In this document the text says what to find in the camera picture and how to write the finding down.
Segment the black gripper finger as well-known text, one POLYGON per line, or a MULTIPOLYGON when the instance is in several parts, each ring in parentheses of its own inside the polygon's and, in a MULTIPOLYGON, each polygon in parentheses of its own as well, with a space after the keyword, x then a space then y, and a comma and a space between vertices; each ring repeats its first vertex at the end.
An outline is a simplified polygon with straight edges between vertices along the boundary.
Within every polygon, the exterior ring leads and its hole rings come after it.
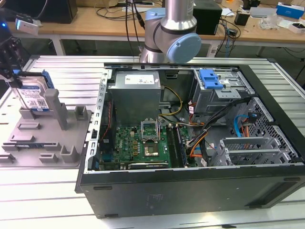
POLYGON ((6 79, 10 78, 9 59, 3 46, 0 47, 0 74, 6 79))
POLYGON ((13 87, 21 87, 18 73, 22 71, 22 44, 20 39, 10 39, 8 44, 9 72, 13 87))

